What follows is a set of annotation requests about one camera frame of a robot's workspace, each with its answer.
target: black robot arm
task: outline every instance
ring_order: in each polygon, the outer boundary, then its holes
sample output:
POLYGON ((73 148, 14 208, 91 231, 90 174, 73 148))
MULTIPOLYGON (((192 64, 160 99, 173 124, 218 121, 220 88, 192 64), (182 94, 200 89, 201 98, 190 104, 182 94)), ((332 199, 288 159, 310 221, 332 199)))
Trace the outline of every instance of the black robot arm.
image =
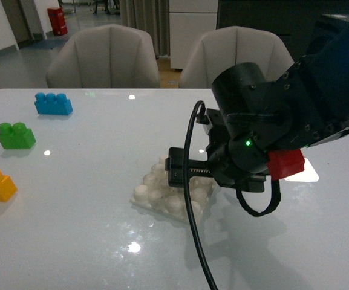
MULTIPOLYGON (((349 134, 349 27, 318 54, 301 57, 276 82, 266 82, 256 64, 242 63, 221 73, 212 91, 219 110, 198 115, 209 135, 208 159, 190 161, 185 170, 238 192, 262 192, 274 153, 288 163, 286 152, 296 156, 300 148, 349 134)), ((170 148, 166 162, 175 187, 183 186, 182 150, 170 148)))

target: bolt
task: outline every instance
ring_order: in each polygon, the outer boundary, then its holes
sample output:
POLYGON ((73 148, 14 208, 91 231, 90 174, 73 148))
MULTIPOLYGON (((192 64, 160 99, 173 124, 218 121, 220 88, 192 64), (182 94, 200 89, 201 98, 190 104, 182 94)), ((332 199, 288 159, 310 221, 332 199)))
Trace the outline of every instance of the bolt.
POLYGON ((333 124, 329 124, 326 126, 326 131, 329 133, 332 133, 334 131, 334 126, 333 124))
POLYGON ((313 138, 314 139, 319 139, 321 136, 319 136, 319 133, 318 133, 318 131, 315 131, 314 133, 313 133, 313 138))

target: chair backrest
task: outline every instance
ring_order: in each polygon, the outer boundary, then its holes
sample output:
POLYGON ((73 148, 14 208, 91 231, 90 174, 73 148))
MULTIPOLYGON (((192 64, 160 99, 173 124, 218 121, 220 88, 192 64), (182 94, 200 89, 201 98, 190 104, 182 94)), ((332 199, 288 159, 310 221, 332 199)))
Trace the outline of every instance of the chair backrest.
POLYGON ((226 27, 202 34, 189 52, 180 88, 210 88, 226 69, 253 62, 267 81, 277 80, 294 61, 273 33, 246 27, 226 27))
POLYGON ((48 67, 49 88, 159 88, 151 36, 117 24, 82 30, 48 67))

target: gray floor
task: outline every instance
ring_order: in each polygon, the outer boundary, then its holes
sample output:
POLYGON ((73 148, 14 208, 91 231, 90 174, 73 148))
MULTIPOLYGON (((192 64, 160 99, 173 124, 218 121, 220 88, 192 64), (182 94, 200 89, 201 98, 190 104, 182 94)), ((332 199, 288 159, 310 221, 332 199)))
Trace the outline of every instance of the gray floor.
MULTIPOLYGON (((91 9, 93 6, 76 6, 76 13, 65 15, 68 34, 52 39, 67 40, 79 30, 110 23, 120 24, 119 15, 107 15, 102 7, 98 7, 97 15, 93 15, 91 9)), ((53 49, 26 47, 0 57, 0 89, 46 88, 45 71, 61 48, 62 45, 53 49)))

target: white table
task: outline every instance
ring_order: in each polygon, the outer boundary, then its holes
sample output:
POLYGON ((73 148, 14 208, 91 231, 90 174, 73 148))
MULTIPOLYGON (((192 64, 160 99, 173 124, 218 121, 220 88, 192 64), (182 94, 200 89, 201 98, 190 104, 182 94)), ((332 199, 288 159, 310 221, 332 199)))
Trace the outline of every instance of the white table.
MULTIPOLYGON (((194 103, 217 108, 212 93, 42 91, 66 93, 73 114, 38 115, 39 90, 0 90, 0 123, 22 121, 37 139, 30 150, 0 145, 18 188, 0 203, 0 289, 207 289, 189 227, 129 199, 161 154, 183 147, 194 103)), ((204 160, 207 142, 196 125, 191 158, 204 160)), ((251 217, 233 190, 214 193, 199 231, 220 289, 349 289, 349 137, 304 154, 319 181, 281 181, 273 214, 251 217)))

